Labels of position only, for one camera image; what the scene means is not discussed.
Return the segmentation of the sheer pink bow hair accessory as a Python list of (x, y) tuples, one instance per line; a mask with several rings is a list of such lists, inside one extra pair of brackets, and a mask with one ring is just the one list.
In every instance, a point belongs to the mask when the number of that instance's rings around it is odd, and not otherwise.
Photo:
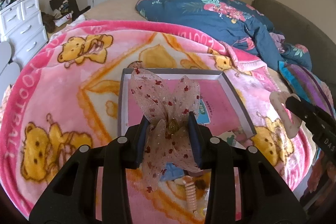
[(189, 114), (197, 116), (199, 112), (199, 83), (183, 76), (171, 92), (161, 77), (146, 69), (135, 68), (130, 88), (150, 123), (141, 164), (145, 189), (149, 193), (157, 189), (170, 162), (188, 172), (199, 172), (188, 130)]

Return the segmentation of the grey shallow box with pink lining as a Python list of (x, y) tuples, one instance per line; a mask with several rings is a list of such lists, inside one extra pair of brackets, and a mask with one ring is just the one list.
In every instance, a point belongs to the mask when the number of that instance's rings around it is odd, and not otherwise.
[[(229, 145), (243, 149), (243, 143), (256, 135), (248, 112), (228, 77), (220, 71), (197, 69), (149, 69), (163, 79), (173, 91), (183, 76), (199, 83), (201, 98), (197, 122), (207, 126), (214, 136), (222, 138)], [(117, 135), (125, 135), (130, 126), (139, 124), (142, 111), (130, 89), (133, 69), (122, 71), (118, 99)]]

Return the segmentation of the striped purple blue towel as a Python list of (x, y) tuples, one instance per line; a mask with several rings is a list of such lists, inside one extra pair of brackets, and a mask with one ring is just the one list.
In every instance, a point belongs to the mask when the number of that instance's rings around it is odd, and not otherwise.
[(334, 101), (327, 84), (299, 65), (279, 61), (278, 68), (295, 94), (335, 118)]

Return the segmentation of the pink bear print blanket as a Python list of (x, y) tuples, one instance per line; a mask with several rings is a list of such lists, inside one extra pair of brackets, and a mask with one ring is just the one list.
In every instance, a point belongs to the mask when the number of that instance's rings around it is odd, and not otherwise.
[(289, 139), (269, 96), (278, 89), (258, 57), (199, 30), (168, 23), (89, 20), (67, 27), (22, 70), (1, 125), (1, 185), (28, 217), (38, 198), (82, 144), (116, 138), (125, 68), (223, 72), (246, 107), (255, 145), (291, 189), (312, 165), (315, 146), (301, 128)]

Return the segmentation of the grey upholstered headboard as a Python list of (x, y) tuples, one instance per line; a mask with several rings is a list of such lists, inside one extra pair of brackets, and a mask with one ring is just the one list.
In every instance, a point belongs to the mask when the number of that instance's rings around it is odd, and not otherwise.
[(287, 43), (308, 49), (312, 72), (327, 84), (335, 98), (335, 43), (311, 21), (278, 1), (253, 0), (252, 6), (284, 34)]

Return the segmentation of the blue floral duvet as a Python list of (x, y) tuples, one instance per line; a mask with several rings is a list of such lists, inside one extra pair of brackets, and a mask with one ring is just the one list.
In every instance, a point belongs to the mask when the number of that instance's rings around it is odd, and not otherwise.
[(139, 0), (139, 14), (151, 22), (188, 26), (218, 42), (260, 57), (277, 71), (278, 64), (311, 70), (309, 51), (285, 42), (273, 23), (251, 5), (238, 0)]

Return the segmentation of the beige bed sheet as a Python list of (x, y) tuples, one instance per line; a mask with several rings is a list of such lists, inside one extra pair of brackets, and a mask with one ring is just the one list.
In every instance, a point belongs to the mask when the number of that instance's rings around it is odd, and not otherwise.
[(139, 0), (108, 0), (84, 13), (86, 20), (146, 21), (135, 9)]

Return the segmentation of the white curved side table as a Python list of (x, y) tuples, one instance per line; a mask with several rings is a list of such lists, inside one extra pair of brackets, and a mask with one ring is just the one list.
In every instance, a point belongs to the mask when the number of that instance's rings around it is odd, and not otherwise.
[(1, 54), (1, 63), (0, 63), (0, 97), (1, 101), (3, 95), (5, 94), (8, 86), (13, 86), (15, 84), (21, 69), (19, 64), (12, 61), (12, 46), (9, 42), (0, 43), (0, 54)]

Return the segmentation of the black bag on floor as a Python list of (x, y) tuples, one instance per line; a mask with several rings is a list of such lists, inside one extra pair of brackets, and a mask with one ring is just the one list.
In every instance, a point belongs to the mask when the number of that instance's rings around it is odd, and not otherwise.
[(80, 10), (76, 0), (50, 0), (50, 7), (52, 11), (58, 10), (62, 16), (71, 13), (73, 21), (91, 9), (91, 6), (87, 6)]

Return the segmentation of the white drawer dresser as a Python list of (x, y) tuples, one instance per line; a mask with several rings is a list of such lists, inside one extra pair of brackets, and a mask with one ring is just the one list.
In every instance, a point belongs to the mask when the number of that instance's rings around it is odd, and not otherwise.
[(48, 42), (39, 0), (15, 0), (1, 9), (1, 40), (10, 43), (13, 62), (29, 63)]

